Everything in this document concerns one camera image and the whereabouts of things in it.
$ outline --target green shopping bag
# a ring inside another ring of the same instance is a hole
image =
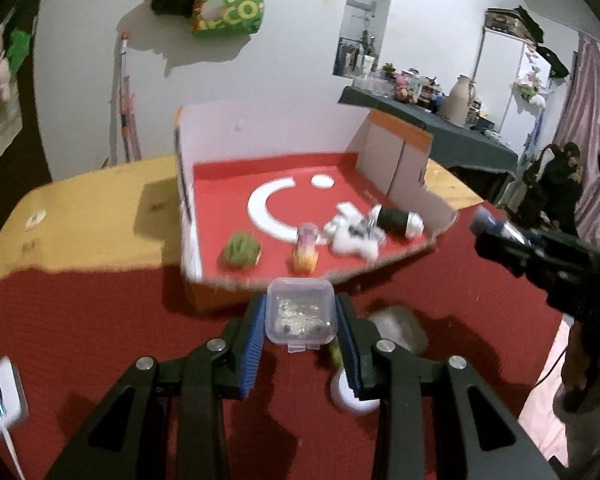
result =
[[[223,0],[226,10],[218,20],[194,16],[193,33],[199,38],[216,38],[234,34],[255,34],[260,30],[264,0]]]

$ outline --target beige vase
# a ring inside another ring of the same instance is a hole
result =
[[[474,98],[474,83],[467,76],[461,75],[458,77],[458,82],[451,89],[449,96],[445,98],[439,115],[450,123],[462,127],[466,122],[469,106]]]

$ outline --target metal screw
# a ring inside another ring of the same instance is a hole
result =
[[[136,361],[136,368],[138,370],[151,370],[154,367],[154,360],[147,356],[141,357]]]
[[[466,359],[459,355],[453,355],[449,358],[449,365],[456,370],[464,370],[466,368]]]
[[[224,350],[224,348],[226,347],[226,343],[224,342],[224,339],[216,337],[215,339],[210,339],[209,341],[207,341],[206,347],[212,352],[220,352]]]
[[[395,350],[395,343],[389,339],[381,339],[376,343],[376,348],[381,352],[389,354]]]

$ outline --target clear plastic container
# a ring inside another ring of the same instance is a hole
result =
[[[289,352],[318,349],[336,336],[333,286],[318,278],[277,278],[267,289],[267,337]]]

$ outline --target cardboard box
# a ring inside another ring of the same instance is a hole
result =
[[[426,234],[413,243],[390,240],[372,264],[353,256],[337,258],[320,247],[311,276],[337,285],[430,249],[457,217],[423,186],[431,139],[384,112],[340,104],[220,101],[181,109],[175,148],[182,272],[195,308],[245,301],[249,294],[266,290],[273,278],[293,275],[284,261],[294,246],[294,221],[322,227],[320,220],[337,214],[340,197],[362,214],[376,203],[416,212]],[[328,191],[309,187],[308,175],[314,171],[332,174],[336,186]],[[292,233],[285,239],[273,240],[276,236],[263,232],[248,216],[253,188],[271,185],[277,191],[260,206],[271,222],[286,229],[281,232]],[[249,230],[262,242],[256,267],[234,271],[222,266],[222,244],[232,229]]]

